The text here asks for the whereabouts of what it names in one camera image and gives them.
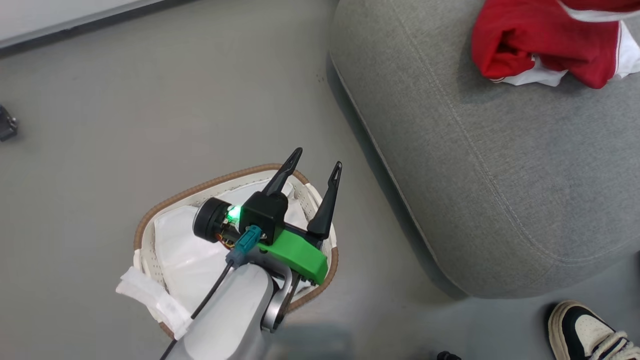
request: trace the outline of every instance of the green led light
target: green led light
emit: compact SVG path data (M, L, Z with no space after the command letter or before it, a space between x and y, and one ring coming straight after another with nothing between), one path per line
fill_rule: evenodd
M231 222L238 223L240 221L241 206L234 206L227 212L227 219Z

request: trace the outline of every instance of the concrete floor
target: concrete floor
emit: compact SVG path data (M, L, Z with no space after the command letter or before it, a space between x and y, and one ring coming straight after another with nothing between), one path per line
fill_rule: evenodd
M321 191L344 163L340 265L269 358L551 359L543 314L567 298L640 340L635 258L534 299L470 299L443 281L328 60L336 4L174 1L2 51L0 102L22 120L0 144L3 359L158 358L169 339L115 293L138 221L296 146Z

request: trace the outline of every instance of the cable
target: cable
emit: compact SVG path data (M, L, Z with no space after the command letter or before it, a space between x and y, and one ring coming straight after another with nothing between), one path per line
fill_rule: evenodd
M234 264L233 260L227 263L227 265L225 266L225 269L222 270L222 274L220 274L220 276L218 277L218 280L216 280L216 283L213 284L213 287L211 288L211 290L209 290L209 293L207 294L207 296L205 296L203 301L200 303L200 305L198 305L198 308L196 309L196 311L194 311L193 314L191 314L191 319L195 319L196 316L200 314L202 309L204 309L204 306L207 305L207 303L213 296L213 293L216 292L216 290L220 287L220 284L222 284L222 280L225 279L225 277L229 273L229 270L231 270L231 266L233 266L233 264ZM169 353L171 352L171 350L173 350L173 347L175 346L175 344L177 343L178 343L178 340L176 339L171 340L171 343L169 344L169 346L167 346L166 350L160 357L160 360L165 360L166 357L169 356Z

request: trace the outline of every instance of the grey sofa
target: grey sofa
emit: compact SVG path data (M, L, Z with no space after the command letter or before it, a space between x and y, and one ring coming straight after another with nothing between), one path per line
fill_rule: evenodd
M531 297L640 249L640 74L493 84L470 58L482 4L342 0L331 56L443 272Z

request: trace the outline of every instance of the black and white sneaker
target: black and white sneaker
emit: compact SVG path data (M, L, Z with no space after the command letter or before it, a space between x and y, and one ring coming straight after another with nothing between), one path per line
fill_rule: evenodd
M598 315L567 300L549 318L549 342L557 360L640 360L640 348Z

